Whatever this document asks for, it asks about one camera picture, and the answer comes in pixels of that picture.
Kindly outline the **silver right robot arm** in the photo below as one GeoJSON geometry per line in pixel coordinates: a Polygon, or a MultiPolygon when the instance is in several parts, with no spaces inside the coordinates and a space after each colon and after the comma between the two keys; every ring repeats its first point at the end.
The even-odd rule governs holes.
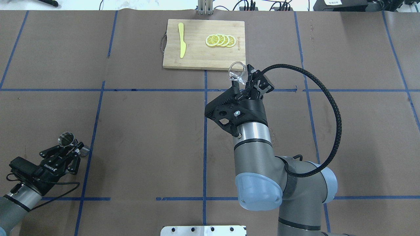
{"type": "Polygon", "coordinates": [[[338,181],[328,165],[337,154],[342,138],[342,117],[330,91],[312,73],[297,66],[275,64],[263,71],[240,63],[232,65],[232,86],[206,107],[206,116],[233,137],[235,184],[240,206],[250,211],[279,209],[279,236],[328,236],[321,230],[321,210],[331,202],[338,181]],[[291,69],[318,85],[329,101],[336,121],[332,150],[322,164],[293,157],[276,156],[263,104],[264,95],[274,90],[265,75],[273,69],[291,69]]]}

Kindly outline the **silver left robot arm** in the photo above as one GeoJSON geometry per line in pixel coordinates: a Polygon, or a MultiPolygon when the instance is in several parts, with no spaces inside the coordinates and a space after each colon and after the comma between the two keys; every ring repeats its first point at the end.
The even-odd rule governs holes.
{"type": "Polygon", "coordinates": [[[76,175],[82,156],[84,143],[56,145],[39,153],[42,161],[34,164],[23,157],[16,157],[10,163],[10,174],[17,184],[0,199],[1,235],[8,236],[25,216],[42,207],[39,202],[56,185],[74,185],[78,181],[61,182],[66,174],[76,175]]]}

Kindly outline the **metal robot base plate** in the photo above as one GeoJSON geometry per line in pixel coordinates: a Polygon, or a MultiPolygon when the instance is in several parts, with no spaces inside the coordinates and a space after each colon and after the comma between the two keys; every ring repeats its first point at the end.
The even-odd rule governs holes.
{"type": "Polygon", "coordinates": [[[165,226],[161,236],[246,236],[246,226],[215,225],[215,226],[165,226]]]}

